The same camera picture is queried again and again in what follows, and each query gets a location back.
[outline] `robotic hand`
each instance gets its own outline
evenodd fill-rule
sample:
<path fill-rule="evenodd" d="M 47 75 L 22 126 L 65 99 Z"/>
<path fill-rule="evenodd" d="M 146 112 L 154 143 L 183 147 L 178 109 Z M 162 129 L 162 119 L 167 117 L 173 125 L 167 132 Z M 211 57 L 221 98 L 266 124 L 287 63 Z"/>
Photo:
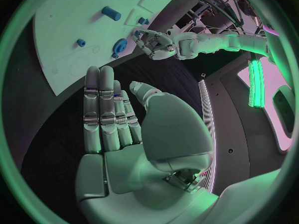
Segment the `robotic hand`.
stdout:
<path fill-rule="evenodd" d="M 140 33 L 149 36 L 145 44 L 139 39 Z M 264 55 L 273 63 L 267 40 L 255 35 L 239 35 L 232 31 L 222 34 L 179 33 L 177 28 L 169 29 L 167 34 L 164 34 L 141 28 L 131 38 L 153 60 L 166 59 L 171 56 L 185 60 L 197 57 L 198 53 L 212 53 L 219 49 L 227 51 L 242 49 Z M 158 42 L 161 46 L 149 48 L 153 42 Z"/>
<path fill-rule="evenodd" d="M 98 207 L 116 205 L 116 210 L 124 210 L 127 201 L 144 209 L 139 195 L 149 202 L 146 205 L 170 202 L 174 209 L 179 207 L 171 204 L 177 197 L 185 208 L 186 199 L 191 202 L 197 197 L 190 192 L 197 192 L 203 185 L 204 176 L 199 174 L 212 163 L 212 138 L 193 108 L 144 83 L 132 82 L 130 91 L 147 111 L 142 128 L 127 93 L 114 81 L 113 69 L 90 67 L 87 71 L 83 120 L 88 154 L 82 157 L 76 177 L 77 201 L 87 218 Z M 150 199 L 143 197 L 149 193 Z M 153 209 L 144 212 L 153 217 Z M 95 222 L 92 217 L 91 222 L 110 223 L 103 217 L 106 214 L 99 212 L 101 220 Z"/>

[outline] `blue knob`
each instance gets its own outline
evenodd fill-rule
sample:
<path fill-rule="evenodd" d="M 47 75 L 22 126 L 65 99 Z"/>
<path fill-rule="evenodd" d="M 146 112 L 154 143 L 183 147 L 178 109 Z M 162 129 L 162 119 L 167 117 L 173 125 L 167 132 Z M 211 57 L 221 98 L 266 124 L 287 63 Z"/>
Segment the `blue knob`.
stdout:
<path fill-rule="evenodd" d="M 86 42 L 85 42 L 84 40 L 82 40 L 82 39 L 78 39 L 78 40 L 77 40 L 77 44 L 78 44 L 80 47 L 83 47 L 83 46 L 85 46 Z"/>
<path fill-rule="evenodd" d="M 147 20 L 147 19 L 145 19 L 145 18 L 143 18 L 143 17 L 141 17 L 140 19 L 139 19 L 139 21 L 138 21 L 138 23 L 139 24 L 141 24 L 141 25 L 149 25 L 149 20 Z"/>
<path fill-rule="evenodd" d="M 119 12 L 111 9 L 108 6 L 106 6 L 102 9 L 102 14 L 110 17 L 114 21 L 118 21 L 119 19 L 121 19 L 121 16 L 122 16 Z"/>

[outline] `pink light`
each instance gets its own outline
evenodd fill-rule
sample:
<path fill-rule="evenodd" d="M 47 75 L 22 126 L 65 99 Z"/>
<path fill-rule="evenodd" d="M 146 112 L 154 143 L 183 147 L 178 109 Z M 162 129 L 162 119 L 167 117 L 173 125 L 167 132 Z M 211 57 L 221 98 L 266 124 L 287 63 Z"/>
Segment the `pink light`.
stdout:
<path fill-rule="evenodd" d="M 274 31 L 274 30 L 272 30 L 270 28 L 265 27 L 265 25 L 263 25 L 263 29 L 264 29 L 264 31 L 266 31 L 268 33 L 271 33 L 271 34 L 273 34 L 275 36 L 280 36 L 276 31 Z"/>

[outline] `white panel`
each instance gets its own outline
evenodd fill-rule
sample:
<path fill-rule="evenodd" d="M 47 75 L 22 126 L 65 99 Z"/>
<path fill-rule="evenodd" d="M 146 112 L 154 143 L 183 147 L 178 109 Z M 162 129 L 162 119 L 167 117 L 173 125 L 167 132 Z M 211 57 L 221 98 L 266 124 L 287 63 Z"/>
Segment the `white panel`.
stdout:
<path fill-rule="evenodd" d="M 279 87 L 287 86 L 285 79 L 283 78 L 281 72 L 276 65 L 271 64 L 266 57 L 261 58 L 261 63 L 264 73 L 264 83 L 265 83 L 265 108 L 272 127 L 276 134 L 279 148 L 281 151 L 286 151 L 290 148 L 293 139 L 288 138 L 284 132 L 284 129 L 280 123 L 278 115 L 275 111 L 272 97 L 276 93 Z M 238 73 L 241 80 L 249 87 L 249 69 L 248 67 Z"/>
<path fill-rule="evenodd" d="M 128 41 L 119 57 L 131 54 L 136 46 L 131 35 L 141 26 L 139 18 L 153 21 L 171 0 L 155 0 L 154 13 L 139 6 L 140 1 L 47 0 L 39 8 L 34 18 L 35 47 L 56 95 L 85 76 L 90 66 L 101 67 L 114 61 L 112 48 L 119 39 Z M 106 6 L 121 13 L 121 19 L 114 21 L 103 15 Z M 78 39 L 85 40 L 86 45 L 79 47 Z"/>

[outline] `blue component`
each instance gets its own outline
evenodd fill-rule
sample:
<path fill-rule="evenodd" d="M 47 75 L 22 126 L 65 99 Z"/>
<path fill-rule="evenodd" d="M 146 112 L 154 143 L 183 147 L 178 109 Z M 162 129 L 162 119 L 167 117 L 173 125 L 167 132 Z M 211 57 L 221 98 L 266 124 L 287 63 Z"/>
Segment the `blue component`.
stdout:
<path fill-rule="evenodd" d="M 112 57 L 117 59 L 119 56 L 118 56 L 118 53 L 121 53 L 123 52 L 126 47 L 127 47 L 127 40 L 125 40 L 124 38 L 122 39 L 119 39 L 113 46 L 113 54 L 112 54 Z"/>
<path fill-rule="evenodd" d="M 77 44 L 78 44 L 80 47 L 83 47 L 83 46 L 85 46 L 86 42 L 85 42 L 84 40 L 82 40 L 82 39 L 78 39 L 78 40 L 77 40 Z"/>
<path fill-rule="evenodd" d="M 122 15 L 121 15 L 119 12 L 117 12 L 117 11 L 111 9 L 111 8 L 108 7 L 108 6 L 106 6 L 106 7 L 104 7 L 104 8 L 102 9 L 102 14 L 104 14 L 104 15 L 110 17 L 110 18 L 111 18 L 112 20 L 114 20 L 114 21 L 118 21 L 118 20 L 121 19 L 121 17 L 122 17 Z"/>
<path fill-rule="evenodd" d="M 141 24 L 141 25 L 144 25 L 144 24 L 145 24 L 145 25 L 149 25 L 150 22 L 149 22 L 149 20 L 144 19 L 144 18 L 142 17 L 142 18 L 139 19 L 138 23 Z"/>

